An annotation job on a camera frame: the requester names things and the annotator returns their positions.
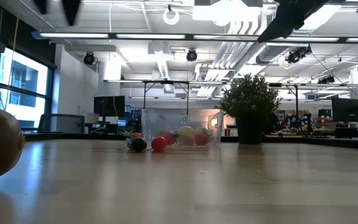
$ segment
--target plastic container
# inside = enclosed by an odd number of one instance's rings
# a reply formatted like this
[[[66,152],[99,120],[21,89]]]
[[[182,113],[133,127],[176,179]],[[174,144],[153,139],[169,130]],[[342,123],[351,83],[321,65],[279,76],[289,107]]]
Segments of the plastic container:
[[[148,145],[167,134],[167,141],[175,136],[172,146],[218,146],[223,116],[219,109],[191,109],[186,115],[186,109],[146,108],[142,110],[143,137]]]

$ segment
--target green plant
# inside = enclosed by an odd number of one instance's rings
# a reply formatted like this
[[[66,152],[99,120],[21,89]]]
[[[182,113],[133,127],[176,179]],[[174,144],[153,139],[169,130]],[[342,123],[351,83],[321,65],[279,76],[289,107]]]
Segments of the green plant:
[[[264,77],[237,78],[224,90],[218,108],[236,119],[266,119],[280,106],[278,90],[269,88]]]

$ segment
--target window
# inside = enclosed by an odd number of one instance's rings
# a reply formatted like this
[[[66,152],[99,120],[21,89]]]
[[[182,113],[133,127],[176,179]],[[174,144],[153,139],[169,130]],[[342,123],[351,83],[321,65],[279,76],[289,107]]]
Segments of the window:
[[[0,109],[16,117],[26,128],[36,128],[45,112],[45,99],[0,88]]]
[[[13,53],[11,49],[5,49],[1,54],[0,83],[45,95],[47,77],[48,67],[45,65],[17,52]]]

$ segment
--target ceiling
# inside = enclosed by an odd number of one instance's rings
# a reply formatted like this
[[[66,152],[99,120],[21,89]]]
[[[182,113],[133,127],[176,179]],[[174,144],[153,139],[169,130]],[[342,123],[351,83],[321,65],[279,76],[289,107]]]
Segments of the ceiling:
[[[194,21],[191,10],[194,1],[183,1],[180,19],[175,25],[168,25],[163,20],[166,6],[140,4],[83,4],[78,14],[75,26],[68,26],[60,8],[59,0],[50,1],[50,11],[40,15],[31,0],[0,0],[0,5],[13,14],[18,14],[22,20],[42,32],[138,32],[138,33],[191,33],[191,34],[226,34],[229,26],[217,26],[212,21]],[[358,35],[358,13],[354,7],[342,7],[324,25],[313,32],[313,35]],[[146,40],[73,40],[73,45],[115,45],[126,64],[122,74],[136,77],[137,74],[150,74],[157,70],[156,62],[148,59]],[[221,48],[222,42],[202,41],[169,41],[170,53],[175,55],[167,62],[169,70],[195,71],[197,63],[204,60],[213,61]],[[358,44],[312,44],[314,56],[309,55],[300,63],[289,69],[283,63],[283,57],[278,62],[263,70],[270,82],[286,82],[288,76],[294,82],[305,81],[310,76],[335,69],[337,77],[343,82],[348,80],[349,67],[358,62]],[[199,62],[187,62],[188,49],[196,49]]]

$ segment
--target table surface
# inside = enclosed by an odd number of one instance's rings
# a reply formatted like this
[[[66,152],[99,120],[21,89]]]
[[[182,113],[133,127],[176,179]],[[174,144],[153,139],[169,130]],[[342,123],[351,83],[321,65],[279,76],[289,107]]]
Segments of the table surface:
[[[358,223],[358,150],[30,142],[0,177],[0,223]]]

